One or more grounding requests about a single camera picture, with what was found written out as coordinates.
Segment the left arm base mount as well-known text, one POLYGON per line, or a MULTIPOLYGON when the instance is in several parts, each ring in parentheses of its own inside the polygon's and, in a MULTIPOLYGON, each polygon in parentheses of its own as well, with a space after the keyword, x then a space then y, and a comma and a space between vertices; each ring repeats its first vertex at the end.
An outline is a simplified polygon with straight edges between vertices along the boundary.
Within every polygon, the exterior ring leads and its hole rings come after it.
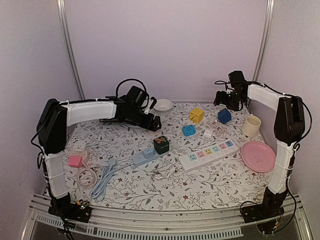
POLYGON ((52 198, 48 213, 63 220, 73 220, 88 223, 91 217, 92 208, 85 203, 72 203, 68 196, 63 198, 52 198))

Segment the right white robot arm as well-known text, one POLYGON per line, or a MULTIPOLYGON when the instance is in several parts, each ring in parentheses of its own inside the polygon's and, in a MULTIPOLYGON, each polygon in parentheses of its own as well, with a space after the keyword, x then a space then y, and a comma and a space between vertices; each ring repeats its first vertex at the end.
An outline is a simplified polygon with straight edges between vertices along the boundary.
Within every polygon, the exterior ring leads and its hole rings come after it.
POLYGON ((295 153, 300 148, 300 141, 310 132, 305 126, 304 114, 309 108, 297 95, 277 91, 265 83, 245 80, 240 70, 229 73, 228 78, 228 81, 215 81, 215 85, 225 87, 224 91, 216 93, 215 105, 225 105, 229 110, 240 111, 246 100, 252 100, 275 111, 275 168, 264 194, 269 199, 258 208, 262 218, 269 218, 278 210, 278 203, 272 198, 285 196, 289 191, 288 182, 294 167, 295 153))

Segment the dark green cube socket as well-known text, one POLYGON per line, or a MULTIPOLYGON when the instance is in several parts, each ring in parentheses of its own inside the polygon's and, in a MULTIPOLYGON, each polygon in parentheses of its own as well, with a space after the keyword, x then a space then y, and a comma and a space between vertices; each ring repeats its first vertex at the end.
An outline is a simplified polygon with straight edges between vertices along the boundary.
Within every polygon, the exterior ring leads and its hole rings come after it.
POLYGON ((153 147, 158 155, 162 155, 170 150, 170 142, 164 135, 162 135, 153 140, 153 147))

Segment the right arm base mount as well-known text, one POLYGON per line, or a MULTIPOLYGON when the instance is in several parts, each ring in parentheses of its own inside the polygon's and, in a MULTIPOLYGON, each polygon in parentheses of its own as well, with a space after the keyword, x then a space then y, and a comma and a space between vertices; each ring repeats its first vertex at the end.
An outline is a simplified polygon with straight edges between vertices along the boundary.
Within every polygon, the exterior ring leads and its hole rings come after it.
POLYGON ((272 235, 276 232, 280 219, 285 213, 282 206, 273 207, 249 200, 240 205, 239 212, 246 224, 261 221, 257 224, 257 229, 264 235, 272 235))

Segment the light blue cube adapter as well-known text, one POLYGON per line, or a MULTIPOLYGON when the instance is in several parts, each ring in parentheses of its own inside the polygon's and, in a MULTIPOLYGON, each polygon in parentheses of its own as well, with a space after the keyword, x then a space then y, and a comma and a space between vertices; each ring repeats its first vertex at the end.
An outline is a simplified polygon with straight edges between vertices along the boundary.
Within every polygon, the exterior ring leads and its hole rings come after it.
POLYGON ((194 125, 185 125, 182 127, 182 132, 184 136, 190 137, 196 134, 196 128, 194 125))

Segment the white long power strip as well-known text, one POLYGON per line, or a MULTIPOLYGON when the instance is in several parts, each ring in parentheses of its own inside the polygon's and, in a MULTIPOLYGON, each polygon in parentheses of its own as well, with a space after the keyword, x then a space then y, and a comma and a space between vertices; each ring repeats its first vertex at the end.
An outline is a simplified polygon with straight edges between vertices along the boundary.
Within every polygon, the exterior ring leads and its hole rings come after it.
POLYGON ((227 139, 214 145, 204 147, 201 150, 180 156, 178 160, 183 171, 188 173, 232 156, 238 151, 239 147, 231 139, 227 139))

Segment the yellow cube plug adapter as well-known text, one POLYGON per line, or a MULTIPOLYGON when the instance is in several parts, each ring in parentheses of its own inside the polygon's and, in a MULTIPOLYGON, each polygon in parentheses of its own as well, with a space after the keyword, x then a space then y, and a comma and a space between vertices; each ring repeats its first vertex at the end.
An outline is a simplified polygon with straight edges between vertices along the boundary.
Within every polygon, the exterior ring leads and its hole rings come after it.
POLYGON ((189 115, 190 121, 193 123, 200 123, 204 117, 204 111, 200 108, 194 108, 189 115))

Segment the light blue charger plug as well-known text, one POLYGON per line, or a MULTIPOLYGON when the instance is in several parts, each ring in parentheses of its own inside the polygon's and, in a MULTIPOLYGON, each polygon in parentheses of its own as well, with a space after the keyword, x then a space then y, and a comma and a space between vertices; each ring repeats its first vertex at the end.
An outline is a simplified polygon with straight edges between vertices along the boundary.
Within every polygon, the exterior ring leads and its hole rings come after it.
POLYGON ((154 154, 155 154, 155 149, 152 148, 152 147, 147 148, 147 149, 143 150, 142 154, 143 154, 143 157, 144 157, 145 159, 150 159, 150 158, 152 158, 152 157, 154 156, 154 154))

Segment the dark blue cube socket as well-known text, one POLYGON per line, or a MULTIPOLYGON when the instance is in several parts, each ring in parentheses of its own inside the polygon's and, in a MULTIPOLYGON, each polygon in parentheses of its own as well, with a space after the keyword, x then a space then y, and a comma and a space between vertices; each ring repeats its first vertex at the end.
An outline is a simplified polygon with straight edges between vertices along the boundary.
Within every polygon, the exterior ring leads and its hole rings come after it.
POLYGON ((227 124, 232 120, 232 115, 226 108, 224 108, 218 112, 217 118, 222 124, 227 124))

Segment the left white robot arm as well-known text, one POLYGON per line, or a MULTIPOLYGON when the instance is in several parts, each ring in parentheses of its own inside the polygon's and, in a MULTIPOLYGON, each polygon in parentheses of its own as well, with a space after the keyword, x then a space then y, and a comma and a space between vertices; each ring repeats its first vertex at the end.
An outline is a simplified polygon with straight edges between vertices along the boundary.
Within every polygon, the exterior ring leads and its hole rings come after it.
POLYGON ((107 96, 76 101, 47 101, 30 142, 39 148, 44 161, 46 180, 55 209, 63 216, 74 213, 74 205, 65 198, 69 195, 64 177, 63 154, 67 144, 67 128, 86 121, 106 119, 125 122, 145 130, 161 129, 161 118, 145 112, 148 98, 145 89, 132 86, 126 95, 107 96))

